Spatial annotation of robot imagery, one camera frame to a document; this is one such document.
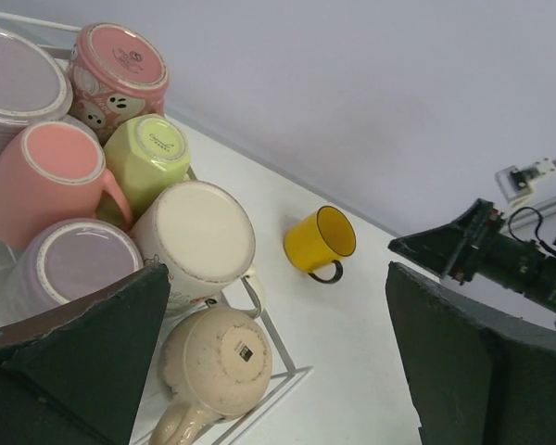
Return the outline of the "pale yellow mug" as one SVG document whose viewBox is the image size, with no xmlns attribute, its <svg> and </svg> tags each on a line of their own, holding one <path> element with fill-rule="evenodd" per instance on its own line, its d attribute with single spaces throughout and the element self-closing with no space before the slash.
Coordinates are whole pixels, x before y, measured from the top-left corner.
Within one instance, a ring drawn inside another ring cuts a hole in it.
<svg viewBox="0 0 556 445">
<path fill-rule="evenodd" d="M 158 114 L 124 122 L 105 143 L 104 154 L 135 220 L 162 191 L 182 182 L 191 164 L 186 136 Z"/>
</svg>

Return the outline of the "clear acrylic dish rack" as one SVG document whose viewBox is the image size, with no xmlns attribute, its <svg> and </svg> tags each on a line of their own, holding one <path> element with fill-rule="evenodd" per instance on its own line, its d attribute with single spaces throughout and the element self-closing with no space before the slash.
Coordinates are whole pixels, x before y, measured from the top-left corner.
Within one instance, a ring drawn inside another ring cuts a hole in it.
<svg viewBox="0 0 556 445">
<path fill-rule="evenodd" d="M 0 27 L 0 444 L 190 444 L 295 374 L 242 205 L 195 178 L 157 49 Z"/>
</svg>

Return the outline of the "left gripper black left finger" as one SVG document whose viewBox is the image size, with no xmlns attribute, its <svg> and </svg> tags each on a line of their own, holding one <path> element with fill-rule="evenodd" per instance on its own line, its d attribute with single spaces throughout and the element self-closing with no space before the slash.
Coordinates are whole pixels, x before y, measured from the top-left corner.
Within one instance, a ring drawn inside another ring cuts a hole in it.
<svg viewBox="0 0 556 445">
<path fill-rule="evenodd" d="M 166 311 L 154 263 L 0 327 L 0 444 L 127 444 Z"/>
</svg>

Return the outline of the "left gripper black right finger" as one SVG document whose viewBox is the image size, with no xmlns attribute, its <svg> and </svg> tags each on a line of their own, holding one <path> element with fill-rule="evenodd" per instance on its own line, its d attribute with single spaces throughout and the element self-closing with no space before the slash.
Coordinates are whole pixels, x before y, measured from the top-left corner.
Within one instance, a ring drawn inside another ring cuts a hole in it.
<svg viewBox="0 0 556 445">
<path fill-rule="evenodd" d="M 400 262 L 385 295 L 423 444 L 556 444 L 556 331 Z"/>
</svg>

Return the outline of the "green-inside patterned mug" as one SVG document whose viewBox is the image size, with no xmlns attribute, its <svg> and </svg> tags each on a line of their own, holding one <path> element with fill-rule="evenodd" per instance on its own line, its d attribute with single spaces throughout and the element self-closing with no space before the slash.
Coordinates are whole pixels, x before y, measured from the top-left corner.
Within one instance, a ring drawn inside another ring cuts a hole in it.
<svg viewBox="0 0 556 445">
<path fill-rule="evenodd" d="M 199 303 L 214 304 L 228 285 L 241 281 L 258 318 L 266 307 L 253 260 L 256 237 L 240 203 L 225 190 L 198 180 L 165 189 L 130 232 L 144 263 L 163 263 L 171 286 L 166 314 Z"/>
</svg>

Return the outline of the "mauve purple mug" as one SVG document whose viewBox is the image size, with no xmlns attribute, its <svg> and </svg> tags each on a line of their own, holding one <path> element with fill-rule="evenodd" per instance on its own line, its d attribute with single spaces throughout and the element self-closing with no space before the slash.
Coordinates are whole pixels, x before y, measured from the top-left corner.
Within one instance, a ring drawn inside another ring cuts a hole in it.
<svg viewBox="0 0 556 445">
<path fill-rule="evenodd" d="M 2 294 L 10 323 L 50 311 L 110 286 L 144 266 L 121 229 L 95 219 L 58 222 L 18 259 Z"/>
</svg>

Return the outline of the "yellow glass cup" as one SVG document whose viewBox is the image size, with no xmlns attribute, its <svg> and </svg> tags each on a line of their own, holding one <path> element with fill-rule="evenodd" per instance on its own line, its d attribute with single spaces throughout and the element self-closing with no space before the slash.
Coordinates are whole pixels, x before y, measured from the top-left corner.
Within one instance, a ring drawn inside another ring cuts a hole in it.
<svg viewBox="0 0 556 445">
<path fill-rule="evenodd" d="M 344 274 L 342 260 L 354 254 L 357 237 L 347 216 L 333 206 L 322 206 L 284 236 L 284 253 L 291 264 L 315 281 L 332 285 Z M 321 278 L 315 271 L 333 264 L 331 278 Z"/>
</svg>

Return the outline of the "pink mug white inside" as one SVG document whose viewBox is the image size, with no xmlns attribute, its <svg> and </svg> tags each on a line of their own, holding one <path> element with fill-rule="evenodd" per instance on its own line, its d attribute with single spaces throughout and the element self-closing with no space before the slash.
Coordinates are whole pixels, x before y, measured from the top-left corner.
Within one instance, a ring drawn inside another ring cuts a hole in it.
<svg viewBox="0 0 556 445">
<path fill-rule="evenodd" d="M 34 124 L 0 155 L 0 241 L 25 249 L 54 223 L 94 218 L 104 193 L 129 230 L 133 211 L 98 142 L 63 121 Z"/>
</svg>

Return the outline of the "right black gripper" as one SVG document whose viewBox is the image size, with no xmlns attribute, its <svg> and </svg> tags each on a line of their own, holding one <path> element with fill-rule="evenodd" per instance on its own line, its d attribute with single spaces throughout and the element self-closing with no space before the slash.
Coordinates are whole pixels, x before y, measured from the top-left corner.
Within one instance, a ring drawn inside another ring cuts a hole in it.
<svg viewBox="0 0 556 445">
<path fill-rule="evenodd" d="M 393 239 L 387 248 L 438 276 L 460 284 L 478 274 L 526 297 L 541 297 L 546 256 L 534 242 L 500 230 L 505 219 L 491 201 L 478 198 L 453 221 Z"/>
</svg>

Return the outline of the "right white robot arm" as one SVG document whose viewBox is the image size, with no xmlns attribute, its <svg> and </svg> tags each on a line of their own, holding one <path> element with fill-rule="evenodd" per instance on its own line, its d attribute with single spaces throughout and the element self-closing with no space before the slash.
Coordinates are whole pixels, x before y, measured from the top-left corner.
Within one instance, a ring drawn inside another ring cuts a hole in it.
<svg viewBox="0 0 556 445">
<path fill-rule="evenodd" d="M 457 219 L 435 229 L 393 239 L 388 249 L 439 278 L 460 285 L 478 274 L 556 314 L 556 237 L 549 245 L 539 237 L 523 240 L 491 201 L 478 198 Z"/>
</svg>

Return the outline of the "pink patterned mug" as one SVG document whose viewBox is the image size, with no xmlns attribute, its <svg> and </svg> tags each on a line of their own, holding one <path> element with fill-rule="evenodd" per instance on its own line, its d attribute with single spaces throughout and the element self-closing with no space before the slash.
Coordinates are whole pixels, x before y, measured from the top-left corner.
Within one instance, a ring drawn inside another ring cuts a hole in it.
<svg viewBox="0 0 556 445">
<path fill-rule="evenodd" d="M 124 26 L 101 22 L 81 28 L 67 75 L 73 91 L 69 114 L 102 144 L 134 117 L 164 114 L 167 65 L 146 38 Z"/>
</svg>

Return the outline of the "beige stoneware mug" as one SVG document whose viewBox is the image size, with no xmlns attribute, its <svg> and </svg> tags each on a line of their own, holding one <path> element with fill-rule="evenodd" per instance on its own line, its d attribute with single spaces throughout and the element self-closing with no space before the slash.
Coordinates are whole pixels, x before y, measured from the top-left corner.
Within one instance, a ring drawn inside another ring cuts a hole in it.
<svg viewBox="0 0 556 445">
<path fill-rule="evenodd" d="M 272 349 L 259 324 L 242 311 L 195 312 L 167 336 L 159 362 L 171 401 L 151 444 L 191 444 L 204 426 L 243 416 L 264 396 Z"/>
</svg>

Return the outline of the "lavender mug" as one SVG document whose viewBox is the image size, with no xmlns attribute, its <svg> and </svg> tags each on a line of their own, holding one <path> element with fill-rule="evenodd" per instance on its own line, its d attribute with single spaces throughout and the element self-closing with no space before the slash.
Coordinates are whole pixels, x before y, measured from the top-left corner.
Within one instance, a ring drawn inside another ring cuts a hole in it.
<svg viewBox="0 0 556 445">
<path fill-rule="evenodd" d="M 0 155 L 28 126 L 63 118 L 72 99 L 70 81 L 53 57 L 0 28 Z"/>
</svg>

